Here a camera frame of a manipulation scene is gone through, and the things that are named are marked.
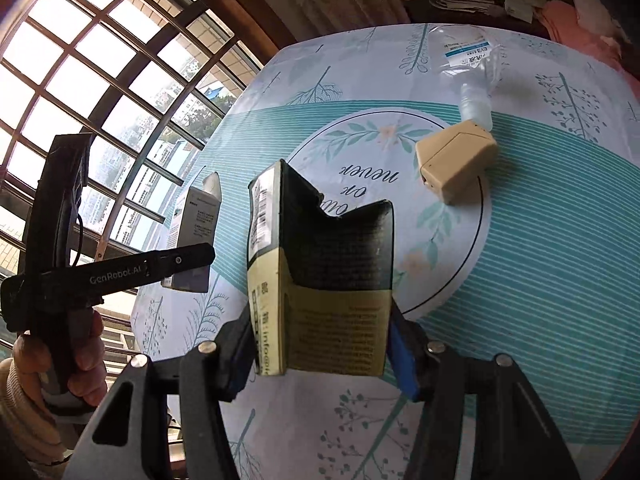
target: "plastic bottle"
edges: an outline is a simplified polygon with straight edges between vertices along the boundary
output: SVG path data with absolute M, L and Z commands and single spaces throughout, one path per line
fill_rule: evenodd
M 490 132 L 489 92 L 500 79 L 500 44 L 473 25 L 440 25 L 428 33 L 427 42 L 431 69 L 460 98 L 462 120 Z

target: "beige knit sleeve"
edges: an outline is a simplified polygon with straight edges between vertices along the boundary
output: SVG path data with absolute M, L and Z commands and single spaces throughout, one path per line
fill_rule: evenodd
M 51 465 L 63 459 L 60 434 L 50 416 L 22 390 L 13 359 L 0 363 L 0 416 L 29 462 Z

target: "pink cloth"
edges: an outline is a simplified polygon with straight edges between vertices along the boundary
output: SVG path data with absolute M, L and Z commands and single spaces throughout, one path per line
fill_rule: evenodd
M 553 0 L 538 11 L 538 19 L 546 27 L 551 40 L 570 46 L 619 72 L 640 100 L 640 82 L 620 65 L 620 46 L 613 38 L 592 34 L 578 25 L 574 6 Z

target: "metal screw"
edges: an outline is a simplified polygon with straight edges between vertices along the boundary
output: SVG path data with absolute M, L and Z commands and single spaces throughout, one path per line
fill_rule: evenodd
M 203 341 L 198 345 L 198 352 L 201 354 L 213 354 L 217 347 L 213 341 Z
M 427 350 L 432 354 L 442 354 L 447 349 L 442 341 L 429 341 L 427 344 Z
M 498 366 L 511 366 L 513 364 L 513 359 L 507 354 L 498 354 L 495 357 L 495 362 Z
M 143 366 L 146 366 L 147 361 L 149 361 L 149 359 L 144 354 L 134 355 L 131 358 L 131 366 L 134 368 L 142 368 Z

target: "cardboard box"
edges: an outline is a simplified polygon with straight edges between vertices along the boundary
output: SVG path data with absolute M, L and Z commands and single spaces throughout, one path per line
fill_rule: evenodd
M 492 134 L 473 121 L 445 128 L 415 145 L 424 183 L 445 204 L 494 163 L 498 144 Z
M 191 184 L 198 174 L 191 179 L 188 186 L 185 186 L 175 202 L 174 216 L 166 242 L 167 249 L 203 242 L 213 245 L 222 203 L 220 177 L 217 173 L 211 173 L 202 182 L 202 189 L 197 189 Z M 164 278 L 162 286 L 186 292 L 207 292 L 209 269 L 210 267 L 206 266 L 178 272 Z
M 391 202 L 339 217 L 283 160 L 249 186 L 247 285 L 258 373 L 379 376 L 391 311 Z

